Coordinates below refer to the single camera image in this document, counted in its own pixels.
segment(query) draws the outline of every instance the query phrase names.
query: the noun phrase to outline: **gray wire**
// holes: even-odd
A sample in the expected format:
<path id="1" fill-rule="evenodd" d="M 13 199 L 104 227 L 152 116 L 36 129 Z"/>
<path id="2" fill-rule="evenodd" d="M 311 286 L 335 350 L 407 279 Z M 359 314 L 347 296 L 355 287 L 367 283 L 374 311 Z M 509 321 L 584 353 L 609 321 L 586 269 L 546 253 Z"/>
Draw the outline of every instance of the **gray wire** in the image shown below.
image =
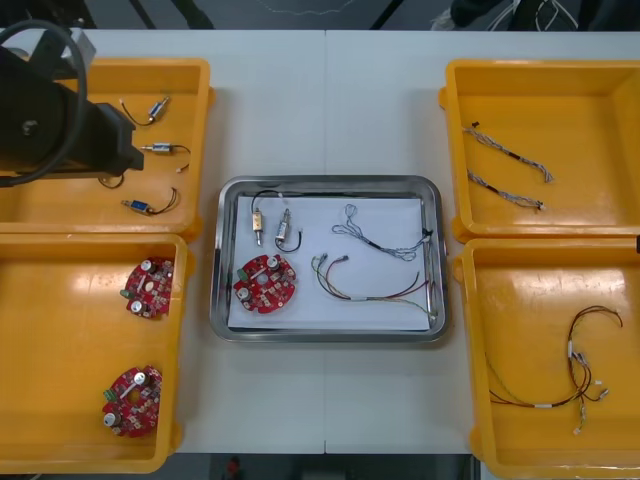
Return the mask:
<path id="1" fill-rule="evenodd" d="M 551 175 L 551 172 L 549 172 L 549 170 L 547 170 L 546 167 L 544 165 L 542 165 L 541 163 L 534 162 L 533 160 L 529 160 L 528 158 L 524 158 L 523 156 L 512 152 L 508 148 L 500 145 L 498 142 L 496 142 L 493 138 L 491 138 L 486 133 L 478 132 L 475 129 L 475 127 L 474 128 L 463 128 L 462 130 L 465 133 L 468 133 L 468 134 L 472 135 L 473 137 L 475 137 L 475 139 L 478 142 L 482 143 L 483 145 L 486 145 L 486 146 L 492 147 L 492 148 L 496 148 L 496 149 L 500 150 L 501 152 L 509 155 L 511 158 L 513 158 L 515 160 L 518 160 L 518 161 L 520 161 L 522 163 L 525 163 L 525 164 L 527 164 L 527 165 L 529 165 L 531 167 L 537 168 L 544 175 L 545 183 L 549 183 L 549 182 L 553 181 L 553 175 Z"/>
<path id="2" fill-rule="evenodd" d="M 262 5 L 264 8 L 266 8 L 267 10 L 269 10 L 271 13 L 286 13 L 288 15 L 294 15 L 296 17 L 301 17 L 303 15 L 315 15 L 318 17 L 321 17 L 323 15 L 327 15 L 329 13 L 341 13 L 345 8 L 347 8 L 349 5 L 351 5 L 353 2 L 355 2 L 356 0 L 347 0 L 346 3 L 344 3 L 340 8 L 332 8 L 332 9 L 328 9 L 328 10 L 323 10 L 323 11 L 318 11 L 318 10 L 304 10 L 301 12 L 295 12 L 293 10 L 278 10 L 276 8 L 273 8 L 271 6 L 269 6 L 266 2 L 264 2 L 263 0 L 256 0 L 256 2 L 258 2 L 260 5 Z"/>
<path id="3" fill-rule="evenodd" d="M 366 243 L 367 245 L 372 246 L 373 248 L 380 250 L 392 257 L 399 258 L 400 260 L 404 260 L 405 262 L 410 262 L 416 258 L 418 255 L 416 252 L 422 248 L 423 244 L 429 240 L 431 237 L 431 233 L 428 230 L 423 230 L 422 238 L 416 243 L 413 247 L 407 248 L 385 248 L 381 247 L 375 242 L 372 242 L 367 237 L 365 237 L 364 233 L 362 233 L 362 229 L 356 225 L 353 221 L 353 217 L 358 213 L 358 207 L 352 205 L 351 203 L 347 204 L 344 207 L 344 213 L 347 216 L 347 222 L 345 224 L 334 225 L 331 227 L 331 231 L 333 233 L 337 233 L 340 235 L 350 235 L 358 240 Z"/>
<path id="4" fill-rule="evenodd" d="M 523 197 L 520 195 L 514 195 L 512 193 L 509 192 L 505 192 L 503 190 L 498 190 L 496 187 L 494 187 L 493 185 L 489 185 L 487 182 L 485 182 L 482 178 L 478 177 L 477 175 L 475 175 L 471 170 L 467 170 L 467 176 L 469 177 L 469 180 L 471 180 L 472 182 L 477 183 L 478 185 L 491 190 L 493 193 L 500 195 L 502 198 L 504 198 L 505 200 L 508 200 L 512 203 L 515 203 L 516 205 L 518 205 L 519 207 L 525 207 L 525 208 L 537 208 L 538 210 L 544 210 L 544 203 L 542 203 L 539 200 L 534 200 L 533 198 L 529 198 L 529 197 Z"/>

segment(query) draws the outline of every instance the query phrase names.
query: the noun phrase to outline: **floor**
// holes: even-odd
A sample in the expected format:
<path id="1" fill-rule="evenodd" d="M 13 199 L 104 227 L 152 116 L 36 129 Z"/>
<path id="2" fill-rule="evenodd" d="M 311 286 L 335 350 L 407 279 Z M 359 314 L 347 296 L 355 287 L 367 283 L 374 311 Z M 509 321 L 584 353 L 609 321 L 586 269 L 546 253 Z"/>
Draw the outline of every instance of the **floor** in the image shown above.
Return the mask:
<path id="1" fill-rule="evenodd" d="M 226 480 L 231 455 L 177 454 L 150 480 Z M 240 455 L 243 480 L 474 478 L 468 455 Z M 44 475 L 42 480 L 136 480 L 139 475 Z"/>
<path id="2" fill-rule="evenodd" d="M 146 28 L 130 0 L 85 0 L 98 28 Z M 366 30 L 391 0 L 194 0 L 216 29 L 249 30 Z M 140 0 L 158 29 L 188 28 L 174 3 L 185 0 Z M 507 6 L 504 0 L 468 30 L 485 30 Z M 574 16 L 580 0 L 561 2 Z M 431 22 L 451 0 L 405 0 L 384 25 L 384 30 L 429 30 Z M 556 21 L 551 30 L 564 30 Z"/>

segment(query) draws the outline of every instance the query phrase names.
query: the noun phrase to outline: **red circuit board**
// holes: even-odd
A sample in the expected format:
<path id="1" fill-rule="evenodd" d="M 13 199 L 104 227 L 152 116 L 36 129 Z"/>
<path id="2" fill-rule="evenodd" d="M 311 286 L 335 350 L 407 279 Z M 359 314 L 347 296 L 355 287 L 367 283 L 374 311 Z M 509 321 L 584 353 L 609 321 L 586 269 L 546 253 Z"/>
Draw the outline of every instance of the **red circuit board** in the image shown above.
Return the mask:
<path id="1" fill-rule="evenodd" d="M 169 311 L 173 261 L 169 258 L 150 257 L 146 262 L 151 262 L 151 270 L 145 271 L 145 262 L 142 262 L 131 272 L 125 289 L 120 293 L 129 300 L 127 310 L 131 313 L 139 317 L 154 318 Z"/>
<path id="2" fill-rule="evenodd" d="M 144 385 L 134 382 L 138 373 L 146 375 L 147 381 Z M 158 425 L 161 392 L 162 375 L 151 365 L 143 369 L 134 367 L 124 372 L 113 382 L 111 388 L 104 392 L 109 401 L 102 408 L 105 425 L 120 437 L 134 438 L 147 435 Z M 107 422 L 108 414 L 115 415 L 116 420 L 113 424 Z"/>
<path id="3" fill-rule="evenodd" d="M 268 262 L 277 262 L 277 267 Z M 238 274 L 240 280 L 233 289 L 244 308 L 258 313 L 271 313 L 282 308 L 291 300 L 296 290 L 293 281 L 296 272 L 280 255 L 268 257 L 261 255 L 254 258 Z"/>

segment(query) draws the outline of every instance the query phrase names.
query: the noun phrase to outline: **silver component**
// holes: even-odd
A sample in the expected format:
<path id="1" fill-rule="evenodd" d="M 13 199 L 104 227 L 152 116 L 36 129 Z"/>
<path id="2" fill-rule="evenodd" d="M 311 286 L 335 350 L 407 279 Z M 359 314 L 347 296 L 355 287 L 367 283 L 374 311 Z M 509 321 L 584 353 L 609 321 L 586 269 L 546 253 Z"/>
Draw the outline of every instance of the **silver component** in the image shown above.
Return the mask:
<path id="1" fill-rule="evenodd" d="M 246 287 L 242 287 L 240 290 L 238 290 L 236 292 L 236 295 L 238 296 L 241 302 L 245 302 L 251 298 L 251 292 Z"/>
<path id="2" fill-rule="evenodd" d="M 115 413 L 107 413 L 103 420 L 106 427 L 115 427 L 120 423 L 120 415 Z"/>
<path id="3" fill-rule="evenodd" d="M 291 222 L 291 212 L 289 209 L 285 209 L 282 214 L 282 220 L 278 226 L 278 233 L 276 233 L 276 240 L 279 242 L 285 242 L 287 240 L 287 232 L 289 230 L 289 223 Z"/>
<path id="4" fill-rule="evenodd" d="M 139 386 L 149 383 L 149 377 L 144 372 L 138 372 L 133 376 L 133 383 Z"/>
<path id="5" fill-rule="evenodd" d="M 143 310 L 144 310 L 144 305 L 142 305 L 142 302 L 140 300 L 136 300 L 131 304 L 131 311 L 133 313 L 141 313 L 143 312 Z"/>
<path id="6" fill-rule="evenodd" d="M 262 246 L 262 212 L 259 208 L 256 208 L 251 215 L 253 222 L 253 231 L 256 234 L 256 243 L 259 247 Z"/>
<path id="7" fill-rule="evenodd" d="M 155 122 L 162 117 L 164 114 L 165 107 L 169 102 L 170 97 L 164 97 L 160 102 L 156 102 L 153 104 L 153 107 L 149 110 L 149 121 Z"/>
<path id="8" fill-rule="evenodd" d="M 173 153 L 173 144 L 169 142 L 155 142 L 151 145 L 143 145 L 140 150 L 154 153 Z"/>
<path id="9" fill-rule="evenodd" d="M 280 261 L 276 257 L 269 257 L 267 259 L 267 267 L 269 267 L 269 270 L 277 270 L 280 268 Z"/>
<path id="10" fill-rule="evenodd" d="M 153 264 L 151 260 L 145 260 L 140 264 L 140 268 L 142 269 L 143 272 L 146 272 L 146 273 L 155 272 L 156 271 L 155 267 L 156 266 Z"/>

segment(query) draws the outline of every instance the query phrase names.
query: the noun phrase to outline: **electrolytic capacitor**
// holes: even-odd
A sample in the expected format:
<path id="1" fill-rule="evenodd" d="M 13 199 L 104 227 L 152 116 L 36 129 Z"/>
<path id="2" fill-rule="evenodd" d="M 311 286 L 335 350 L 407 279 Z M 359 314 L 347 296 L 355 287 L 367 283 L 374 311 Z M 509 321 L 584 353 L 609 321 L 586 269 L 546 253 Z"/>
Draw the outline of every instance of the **electrolytic capacitor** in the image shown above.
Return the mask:
<path id="1" fill-rule="evenodd" d="M 120 423 L 121 420 L 122 420 L 122 418 L 120 417 L 119 414 L 117 414 L 117 413 L 107 413 L 104 416 L 103 422 L 104 422 L 105 426 L 107 426 L 107 427 L 115 427 Z"/>
<path id="2" fill-rule="evenodd" d="M 140 264 L 140 268 L 145 273 L 154 273 L 158 267 L 151 260 L 145 260 Z"/>
<path id="3" fill-rule="evenodd" d="M 269 257 L 267 259 L 267 267 L 269 267 L 269 270 L 275 271 L 280 268 L 280 261 L 276 257 Z"/>
<path id="4" fill-rule="evenodd" d="M 141 387 L 149 383 L 149 376 L 144 372 L 138 372 L 133 377 L 133 383 Z"/>
<path id="5" fill-rule="evenodd" d="M 133 313 L 144 314 L 149 311 L 149 306 L 142 303 L 140 300 L 136 300 L 131 304 L 131 311 Z"/>
<path id="6" fill-rule="evenodd" d="M 242 287 L 236 292 L 236 295 L 240 299 L 241 302 L 245 302 L 251 298 L 251 292 L 248 288 Z"/>

